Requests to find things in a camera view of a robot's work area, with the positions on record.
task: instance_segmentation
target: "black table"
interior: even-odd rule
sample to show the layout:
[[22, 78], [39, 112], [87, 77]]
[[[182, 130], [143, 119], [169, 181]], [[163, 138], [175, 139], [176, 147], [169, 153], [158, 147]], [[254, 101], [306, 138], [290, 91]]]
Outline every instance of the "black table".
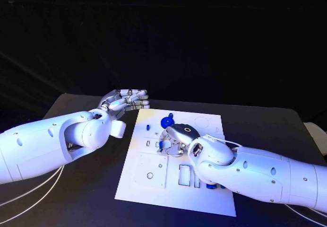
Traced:
[[[64, 94], [45, 118], [97, 107], [101, 97]], [[152, 100], [152, 108], [222, 115], [227, 140], [270, 150], [296, 160], [326, 165], [315, 140], [297, 113], [290, 109]], [[106, 146], [65, 166], [60, 182], [45, 200], [3, 226], [309, 226], [315, 225], [283, 204], [234, 194], [237, 218], [114, 199], [139, 111], [127, 112], [123, 139], [110, 137]], [[52, 173], [0, 185], [0, 202], [29, 191]], [[31, 195], [0, 208], [6, 220], [22, 212], [51, 188], [48, 183]], [[293, 206], [322, 221], [307, 208]]]

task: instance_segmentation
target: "blue object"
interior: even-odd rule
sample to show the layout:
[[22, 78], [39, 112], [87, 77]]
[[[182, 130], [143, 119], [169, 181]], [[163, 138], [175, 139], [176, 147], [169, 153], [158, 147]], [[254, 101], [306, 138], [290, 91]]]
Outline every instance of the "blue object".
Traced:
[[175, 119], [173, 119], [173, 114], [170, 113], [169, 114], [169, 116], [168, 117], [165, 117], [163, 119], [162, 119], [162, 122], [160, 122], [160, 124], [162, 124], [162, 127], [166, 129], [170, 125], [173, 125], [176, 122], [175, 122]]
[[214, 184], [214, 185], [212, 184], [207, 184], [207, 188], [208, 189], [217, 189], [217, 184]]

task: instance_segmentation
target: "cable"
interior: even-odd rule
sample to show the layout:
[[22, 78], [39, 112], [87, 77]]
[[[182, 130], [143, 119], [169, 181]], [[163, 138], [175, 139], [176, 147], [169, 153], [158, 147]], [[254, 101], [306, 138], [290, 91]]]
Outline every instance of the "cable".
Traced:
[[228, 140], [222, 140], [222, 139], [219, 139], [219, 138], [217, 138], [217, 137], [214, 137], [214, 136], [211, 136], [211, 137], [212, 137], [215, 140], [219, 140], [219, 141], [227, 142], [227, 143], [232, 143], [232, 144], [238, 145], [240, 147], [243, 147], [243, 145], [238, 144], [238, 143], [235, 143], [235, 142], [231, 142], [231, 141], [228, 141]]
[[325, 217], [327, 217], [326, 214], [323, 214], [320, 211], [315, 210], [313, 208], [310, 208], [312, 211], [315, 211], [316, 213], [319, 213], [320, 215], [323, 215]]
[[35, 191], [41, 186], [45, 185], [45, 183], [55, 177], [55, 175], [58, 174], [60, 170], [62, 169], [62, 167], [60, 167], [60, 169], [57, 170], [57, 172], [54, 173], [54, 175], [49, 177], [49, 179], [38, 186], [35, 187], [31, 191], [28, 191], [24, 195], [18, 196], [15, 199], [6, 201], [5, 203], [0, 204], [0, 206], [3, 206], [5, 204], [13, 202], [15, 200], [18, 200], [19, 198], [22, 198], [24, 196], [26, 196], [28, 194], [31, 194], [32, 191]]
[[60, 178], [61, 178], [62, 172], [64, 172], [64, 166], [62, 166], [62, 170], [61, 170], [61, 172], [60, 172], [57, 181], [55, 181], [55, 183], [54, 183], [54, 185], [52, 185], [49, 191], [48, 191], [47, 194], [44, 195], [44, 197], [39, 199], [39, 201], [38, 201], [38, 202], [37, 202], [37, 203], [35, 203], [35, 204], [22, 212], [22, 213], [19, 213], [16, 216], [13, 216], [13, 217], [12, 217], [11, 219], [8, 219], [6, 221], [0, 222], [0, 225], [2, 225], [3, 223], [6, 223], [8, 221], [13, 220], [16, 217], [19, 217], [25, 212], [28, 212], [28, 211], [37, 206], [37, 204], [45, 199], [45, 197], [48, 196], [49, 192], [52, 191], [52, 189], [54, 189], [54, 187], [55, 187], [55, 185], [57, 185], [57, 182], [58, 182], [58, 180], [60, 180]]
[[315, 222], [316, 224], [319, 224], [319, 225], [327, 227], [326, 225], [323, 225], [323, 224], [319, 223], [317, 221], [315, 221], [315, 220], [312, 220], [310, 218], [307, 218], [307, 217], [306, 217], [297, 210], [294, 210], [287, 204], [286, 204], [286, 206], [287, 206], [299, 215], [302, 215], [307, 220], [310, 220], [310, 221]]

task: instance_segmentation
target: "white board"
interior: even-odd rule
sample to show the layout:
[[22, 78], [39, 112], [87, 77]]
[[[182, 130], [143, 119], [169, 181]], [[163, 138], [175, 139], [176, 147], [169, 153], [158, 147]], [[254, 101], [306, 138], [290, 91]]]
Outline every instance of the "white board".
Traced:
[[[221, 185], [217, 189], [208, 189], [202, 181], [201, 188], [195, 187], [198, 177], [188, 154], [182, 157], [158, 155], [158, 141], [165, 130], [160, 121], [170, 113], [175, 115], [175, 122], [189, 124], [202, 136], [209, 133], [225, 139], [219, 115], [142, 109], [116, 199], [237, 216], [232, 191], [222, 189]], [[181, 165], [191, 166], [191, 186], [179, 185]]]

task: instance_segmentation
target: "robotic arm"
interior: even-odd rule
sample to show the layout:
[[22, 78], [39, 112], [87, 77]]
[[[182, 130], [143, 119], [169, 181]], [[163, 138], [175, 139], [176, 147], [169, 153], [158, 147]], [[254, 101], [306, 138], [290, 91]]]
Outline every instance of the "robotic arm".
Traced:
[[205, 183], [219, 183], [260, 201], [327, 212], [327, 167], [240, 144], [231, 149], [221, 139], [208, 134], [201, 136], [186, 124], [169, 126], [160, 140], [158, 153], [175, 157], [188, 153], [195, 173]]
[[123, 138], [129, 110], [149, 108], [146, 90], [114, 90], [97, 109], [24, 124], [0, 134], [0, 184], [39, 176]]

